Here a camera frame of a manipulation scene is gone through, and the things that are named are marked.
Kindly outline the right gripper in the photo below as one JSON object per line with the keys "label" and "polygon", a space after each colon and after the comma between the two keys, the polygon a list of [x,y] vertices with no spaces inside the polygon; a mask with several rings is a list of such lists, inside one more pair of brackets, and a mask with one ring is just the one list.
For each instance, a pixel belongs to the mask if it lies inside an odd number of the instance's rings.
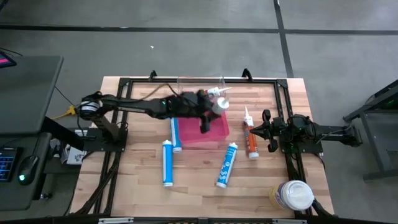
{"label": "right gripper", "polygon": [[278,141],[274,139],[282,134],[285,128],[285,124],[281,117],[275,117],[271,119],[271,112],[269,110],[264,110],[262,112],[263,123],[255,128],[251,129],[251,134],[259,136],[265,140],[269,141],[267,146],[269,152],[276,152],[278,149]]}

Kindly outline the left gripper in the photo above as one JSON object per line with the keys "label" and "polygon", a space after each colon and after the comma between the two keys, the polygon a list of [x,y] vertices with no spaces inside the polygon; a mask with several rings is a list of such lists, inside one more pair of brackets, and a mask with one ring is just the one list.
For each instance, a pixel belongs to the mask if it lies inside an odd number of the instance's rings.
{"label": "left gripper", "polygon": [[216,114],[210,113],[212,103],[217,102],[218,93],[205,93],[204,90],[183,91],[174,102],[174,117],[177,118],[200,118],[200,132],[207,133],[210,130],[210,123],[221,119],[225,112]]}

